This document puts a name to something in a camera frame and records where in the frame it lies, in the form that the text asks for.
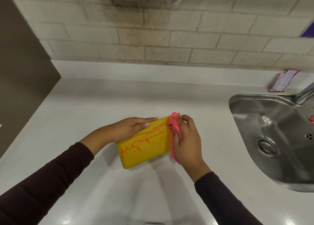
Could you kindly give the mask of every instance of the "hand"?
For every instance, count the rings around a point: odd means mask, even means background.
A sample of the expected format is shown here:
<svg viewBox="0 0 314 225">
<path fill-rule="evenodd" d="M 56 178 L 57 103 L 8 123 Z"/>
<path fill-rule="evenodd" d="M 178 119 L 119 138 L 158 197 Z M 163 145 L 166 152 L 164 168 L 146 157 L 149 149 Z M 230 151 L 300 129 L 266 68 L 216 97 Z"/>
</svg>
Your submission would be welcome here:
<svg viewBox="0 0 314 225">
<path fill-rule="evenodd" d="M 201 137 L 191 117 L 182 115 L 174 119 L 179 123 L 182 140 L 180 140 L 178 132 L 174 130 L 173 150 L 187 174 L 193 182 L 196 182 L 203 175 L 211 172 L 202 158 Z"/>
<path fill-rule="evenodd" d="M 105 145 L 125 140 L 135 133 L 148 128 L 150 122 L 158 118 L 126 118 L 114 124 L 110 124 L 88 134 L 80 143 L 84 144 L 95 156 Z"/>
</svg>

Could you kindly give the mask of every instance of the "stainless steel sink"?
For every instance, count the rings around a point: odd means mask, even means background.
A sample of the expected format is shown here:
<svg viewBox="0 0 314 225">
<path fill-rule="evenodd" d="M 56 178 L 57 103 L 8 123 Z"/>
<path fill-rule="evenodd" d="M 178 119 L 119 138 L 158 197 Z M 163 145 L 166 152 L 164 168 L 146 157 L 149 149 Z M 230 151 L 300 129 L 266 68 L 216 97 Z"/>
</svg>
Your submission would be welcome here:
<svg viewBox="0 0 314 225">
<path fill-rule="evenodd" d="M 291 190 L 314 192 L 313 101 L 235 95 L 229 108 L 249 155 L 270 179 Z"/>
</svg>

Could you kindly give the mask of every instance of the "sleeve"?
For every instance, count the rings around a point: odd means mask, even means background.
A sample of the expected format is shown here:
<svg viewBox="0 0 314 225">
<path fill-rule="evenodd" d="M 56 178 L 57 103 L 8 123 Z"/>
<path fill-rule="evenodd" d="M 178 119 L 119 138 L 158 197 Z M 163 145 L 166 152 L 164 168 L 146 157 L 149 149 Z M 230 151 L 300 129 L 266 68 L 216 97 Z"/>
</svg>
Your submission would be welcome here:
<svg viewBox="0 0 314 225">
<path fill-rule="evenodd" d="M 202 176 L 194 186 L 219 225 L 262 225 L 214 172 Z"/>
<path fill-rule="evenodd" d="M 0 196 L 0 224 L 38 224 L 93 159 L 83 144 L 70 146 Z"/>
</svg>

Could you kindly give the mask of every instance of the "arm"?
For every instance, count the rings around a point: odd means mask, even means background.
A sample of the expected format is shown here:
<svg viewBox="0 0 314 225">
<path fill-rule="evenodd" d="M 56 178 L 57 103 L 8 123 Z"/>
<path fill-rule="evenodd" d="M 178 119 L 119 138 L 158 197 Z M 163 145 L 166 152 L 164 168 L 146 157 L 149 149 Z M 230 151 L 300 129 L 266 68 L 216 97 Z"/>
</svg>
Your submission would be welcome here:
<svg viewBox="0 0 314 225">
<path fill-rule="evenodd" d="M 204 162 L 201 138 L 193 119 L 187 115 L 174 119 L 178 121 L 182 132 L 182 140 L 180 140 L 178 133 L 174 131 L 173 149 L 175 154 L 195 183 L 196 192 L 216 222 L 219 225 L 262 225 Z"/>
<path fill-rule="evenodd" d="M 127 118 L 99 128 L 0 196 L 1 225 L 35 225 L 108 143 L 124 140 L 157 118 Z"/>
</svg>

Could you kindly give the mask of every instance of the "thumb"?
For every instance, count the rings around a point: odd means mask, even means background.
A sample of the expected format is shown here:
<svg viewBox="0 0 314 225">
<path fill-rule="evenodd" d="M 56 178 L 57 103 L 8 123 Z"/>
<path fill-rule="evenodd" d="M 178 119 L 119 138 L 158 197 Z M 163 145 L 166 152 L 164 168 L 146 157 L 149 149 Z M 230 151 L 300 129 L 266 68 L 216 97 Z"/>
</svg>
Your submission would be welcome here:
<svg viewBox="0 0 314 225">
<path fill-rule="evenodd" d="M 136 124 L 133 126 L 133 133 L 135 134 L 145 128 L 148 128 L 149 126 L 150 126 L 149 122 Z"/>
<path fill-rule="evenodd" d="M 176 130 L 173 130 L 172 142 L 174 149 L 180 146 L 180 136 Z"/>
</svg>

